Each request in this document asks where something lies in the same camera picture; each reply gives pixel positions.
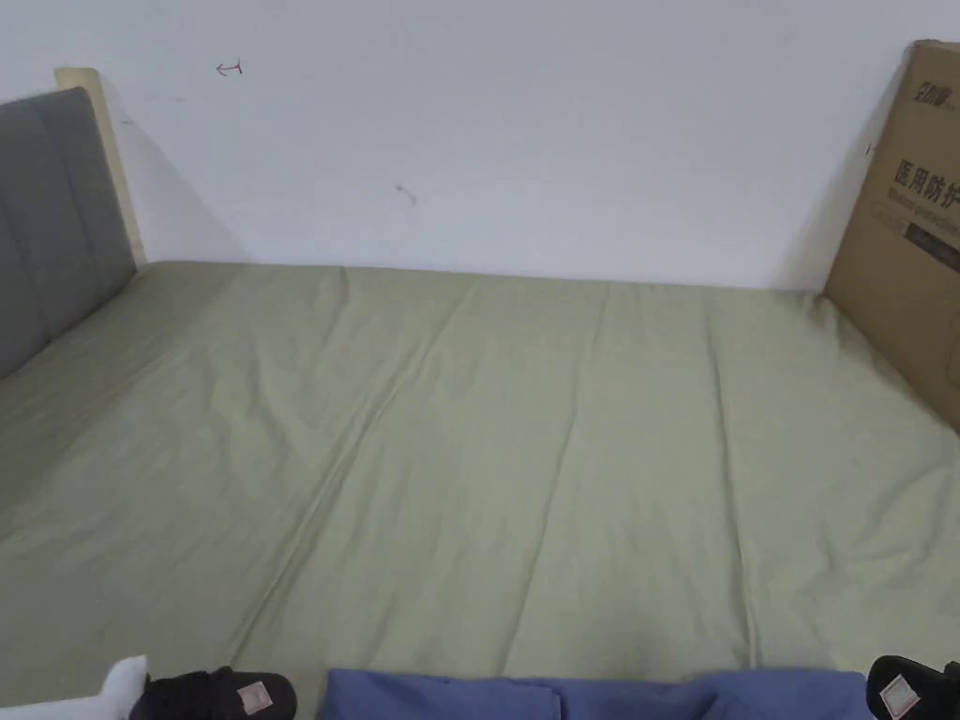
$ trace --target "wooden bed frame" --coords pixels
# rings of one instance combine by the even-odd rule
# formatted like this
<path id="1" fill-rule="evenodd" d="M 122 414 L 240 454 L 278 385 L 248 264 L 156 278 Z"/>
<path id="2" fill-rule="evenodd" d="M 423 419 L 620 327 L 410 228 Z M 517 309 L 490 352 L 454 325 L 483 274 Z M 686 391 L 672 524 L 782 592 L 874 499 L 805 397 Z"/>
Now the wooden bed frame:
<path id="1" fill-rule="evenodd" d="M 130 188 L 127 186 L 127 175 L 120 160 L 116 135 L 113 133 L 113 126 L 110 123 L 107 96 L 104 94 L 100 73 L 92 67 L 59 67 L 54 70 L 54 77 L 57 79 L 58 90 L 82 87 L 86 90 L 86 94 L 90 96 L 90 102 L 93 104 L 93 114 L 97 120 L 97 130 L 100 131 L 100 137 L 104 143 L 107 165 L 113 178 L 113 186 L 116 188 L 117 200 L 120 203 L 120 212 L 123 214 L 127 236 L 130 238 L 133 260 L 136 262 L 137 268 L 142 268 L 147 264 L 147 258 L 143 251 L 143 242 L 140 239 L 140 229 L 136 224 L 136 216 L 133 213 Z"/>

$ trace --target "white wall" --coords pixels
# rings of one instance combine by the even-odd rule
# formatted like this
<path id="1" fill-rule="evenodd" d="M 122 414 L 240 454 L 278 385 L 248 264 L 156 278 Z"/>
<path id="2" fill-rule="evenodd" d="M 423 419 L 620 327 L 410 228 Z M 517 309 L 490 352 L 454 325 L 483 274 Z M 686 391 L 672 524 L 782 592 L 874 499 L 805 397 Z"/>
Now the white wall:
<path id="1" fill-rule="evenodd" d="M 0 97 L 101 70 L 152 259 L 813 288 L 903 50 L 949 30 L 956 0 L 3 0 Z"/>

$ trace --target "fitted sheet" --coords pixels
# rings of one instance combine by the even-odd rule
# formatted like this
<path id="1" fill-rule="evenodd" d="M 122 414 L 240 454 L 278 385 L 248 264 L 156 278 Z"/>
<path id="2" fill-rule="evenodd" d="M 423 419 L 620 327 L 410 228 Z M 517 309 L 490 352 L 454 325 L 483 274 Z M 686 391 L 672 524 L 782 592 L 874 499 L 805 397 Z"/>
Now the fitted sheet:
<path id="1" fill-rule="evenodd" d="M 151 266 L 0 383 L 0 705 L 943 663 L 957 449 L 810 295 Z"/>

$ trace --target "wrinkle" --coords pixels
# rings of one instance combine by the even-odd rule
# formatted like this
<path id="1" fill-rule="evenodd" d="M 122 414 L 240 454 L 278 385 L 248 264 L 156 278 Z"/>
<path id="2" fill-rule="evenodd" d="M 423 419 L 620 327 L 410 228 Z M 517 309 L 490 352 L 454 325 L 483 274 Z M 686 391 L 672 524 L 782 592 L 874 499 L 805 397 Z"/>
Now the wrinkle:
<path id="1" fill-rule="evenodd" d="M 747 560 L 743 552 L 743 532 L 740 527 L 740 512 L 736 503 L 736 487 L 733 482 L 733 470 L 730 451 L 730 428 L 727 422 L 726 398 L 723 389 L 723 374 L 720 371 L 720 356 L 717 351 L 716 340 L 713 337 L 713 307 L 709 297 L 704 295 L 705 331 L 707 335 L 707 352 L 710 370 L 713 376 L 713 386 L 717 398 L 717 433 L 723 446 L 721 458 L 721 474 L 724 485 L 724 496 L 727 498 L 727 512 L 733 530 L 737 564 L 739 565 L 739 582 L 736 584 L 737 601 L 741 609 L 740 623 L 748 643 L 748 667 L 757 667 L 758 649 L 756 638 L 756 621 L 750 605 L 750 582 Z"/>
<path id="2" fill-rule="evenodd" d="M 597 319 L 593 323 L 593 332 L 589 339 L 584 341 L 584 345 L 577 358 L 577 364 L 573 369 L 572 387 L 570 389 L 570 412 L 564 436 L 560 442 L 560 448 L 557 452 L 557 462 L 554 466 L 553 483 L 550 486 L 550 492 L 547 495 L 546 502 L 543 504 L 543 512 L 540 517 L 540 535 L 537 538 L 537 545 L 534 548 L 533 561 L 530 562 L 530 571 L 527 573 L 527 579 L 524 583 L 523 594 L 520 598 L 519 608 L 517 609 L 514 622 L 511 626 L 510 639 L 507 641 L 507 649 L 503 654 L 503 659 L 499 664 L 498 675 L 504 675 L 507 666 L 510 664 L 510 656 L 513 653 L 516 637 L 519 633 L 520 623 L 523 621 L 523 615 L 526 612 L 527 604 L 530 600 L 530 591 L 534 584 L 534 578 L 537 575 L 537 566 L 540 563 L 540 556 L 543 553 L 543 546 L 546 540 L 547 530 L 549 529 L 550 517 L 553 511 L 554 500 L 557 496 L 557 489 L 560 486 L 560 479 L 564 473 L 564 463 L 566 462 L 568 450 L 570 449 L 570 440 L 573 438 L 573 431 L 577 425 L 577 419 L 580 417 L 581 396 L 584 386 L 584 374 L 586 366 L 592 359 L 596 350 L 597 342 L 600 336 L 600 328 L 603 324 L 607 312 L 607 304 L 610 300 L 610 284 L 605 286 L 604 297 L 600 303 L 600 310 L 597 313 Z"/>
<path id="3" fill-rule="evenodd" d="M 251 617 L 242 624 L 242 629 L 238 631 L 237 638 L 231 643 L 232 650 L 229 653 L 231 663 L 237 662 L 246 650 L 247 644 L 252 637 L 253 629 L 257 621 L 266 611 L 270 601 L 277 595 L 279 590 L 289 581 L 296 580 L 300 570 L 310 557 L 310 552 L 316 546 L 317 539 L 323 530 L 325 514 L 321 512 L 324 507 L 324 500 L 329 495 L 328 507 L 334 507 L 343 490 L 344 480 L 349 475 L 357 457 L 366 443 L 371 431 L 376 427 L 380 418 L 393 404 L 397 394 L 410 380 L 413 368 L 418 370 L 422 368 L 424 358 L 430 350 L 436 346 L 444 331 L 450 326 L 454 316 L 461 307 L 467 302 L 469 296 L 475 289 L 475 283 L 466 290 L 466 292 L 455 303 L 453 308 L 446 314 L 440 322 L 439 328 L 432 333 L 426 343 L 420 343 L 413 347 L 403 359 L 397 368 L 389 375 L 385 382 L 385 387 L 377 396 L 371 398 L 369 402 L 361 403 L 360 408 L 353 414 L 346 425 L 346 430 L 341 434 L 340 439 L 335 443 L 330 453 L 333 461 L 321 475 L 321 480 L 316 486 L 310 502 L 301 516 L 300 521 L 291 533 L 290 539 L 284 542 L 281 547 L 282 557 L 279 562 L 279 571 L 274 580 L 267 587 L 267 590 L 256 603 Z M 349 436 L 355 434 L 352 442 Z M 371 504 L 368 502 L 365 513 L 368 515 L 371 511 Z"/>

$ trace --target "mattress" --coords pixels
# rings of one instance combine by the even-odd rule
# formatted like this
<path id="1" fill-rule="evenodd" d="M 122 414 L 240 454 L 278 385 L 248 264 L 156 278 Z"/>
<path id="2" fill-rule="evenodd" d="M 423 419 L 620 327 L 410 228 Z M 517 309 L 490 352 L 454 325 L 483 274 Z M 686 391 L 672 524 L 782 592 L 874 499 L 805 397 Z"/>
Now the mattress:
<path id="1" fill-rule="evenodd" d="M 809 295 L 155 265 L 0 384 L 0 460 L 0 705 L 960 651 L 957 438 Z"/>

